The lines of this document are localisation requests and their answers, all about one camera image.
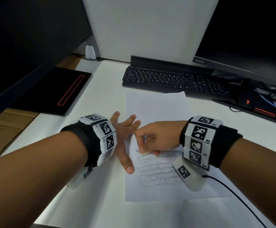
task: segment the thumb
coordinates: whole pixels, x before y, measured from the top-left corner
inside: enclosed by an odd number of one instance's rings
[[[125,146],[117,146],[114,151],[115,155],[119,158],[121,165],[128,174],[135,171],[134,165],[126,153]]]
[[[140,147],[139,147],[139,152],[140,153],[149,153],[152,150],[157,149],[157,145],[156,145],[156,139],[152,139],[149,141],[146,141],[145,143],[143,143]]]

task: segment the forearm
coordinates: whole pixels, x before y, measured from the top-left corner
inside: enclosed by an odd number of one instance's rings
[[[220,170],[276,225],[276,152],[239,139]]]
[[[0,227],[29,227],[86,161],[71,132],[0,157]]]

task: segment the monitor stand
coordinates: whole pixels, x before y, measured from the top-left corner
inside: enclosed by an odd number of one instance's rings
[[[234,85],[235,101],[213,101],[276,123],[276,107],[259,96],[255,91],[258,86],[258,81],[245,78],[242,85]],[[271,102],[266,95],[262,96]]]
[[[65,116],[90,76],[55,67],[10,108]]]

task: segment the white wall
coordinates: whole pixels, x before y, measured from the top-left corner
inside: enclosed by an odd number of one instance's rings
[[[194,54],[218,0],[83,0],[97,56],[131,55],[185,64]]]

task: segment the scribbled loops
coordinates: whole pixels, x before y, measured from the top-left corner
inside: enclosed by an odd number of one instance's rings
[[[144,165],[138,169],[141,173],[140,185],[147,187],[182,183],[182,179],[172,166],[172,162],[179,155],[180,153],[177,151],[169,151],[162,153],[159,157],[153,154],[139,157],[138,161]]]

